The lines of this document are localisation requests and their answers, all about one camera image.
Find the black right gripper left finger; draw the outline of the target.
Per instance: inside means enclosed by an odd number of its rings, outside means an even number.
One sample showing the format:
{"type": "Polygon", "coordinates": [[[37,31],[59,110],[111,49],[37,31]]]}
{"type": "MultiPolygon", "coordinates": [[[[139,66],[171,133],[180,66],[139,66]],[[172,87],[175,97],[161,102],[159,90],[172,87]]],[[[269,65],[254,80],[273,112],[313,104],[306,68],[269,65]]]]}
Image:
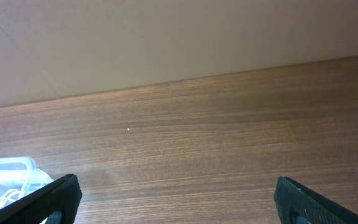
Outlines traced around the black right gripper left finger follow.
{"type": "Polygon", "coordinates": [[[67,174],[0,209],[0,224],[73,224],[81,198],[77,176],[67,174]]]}

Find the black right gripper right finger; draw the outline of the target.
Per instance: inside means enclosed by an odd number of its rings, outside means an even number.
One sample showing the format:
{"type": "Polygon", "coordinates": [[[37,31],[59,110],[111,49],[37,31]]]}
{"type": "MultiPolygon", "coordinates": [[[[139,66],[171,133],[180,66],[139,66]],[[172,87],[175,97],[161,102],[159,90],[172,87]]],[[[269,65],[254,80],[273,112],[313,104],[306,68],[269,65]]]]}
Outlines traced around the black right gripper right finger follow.
{"type": "Polygon", "coordinates": [[[274,201],[282,224],[358,224],[358,214],[289,177],[279,177],[274,201]]]}

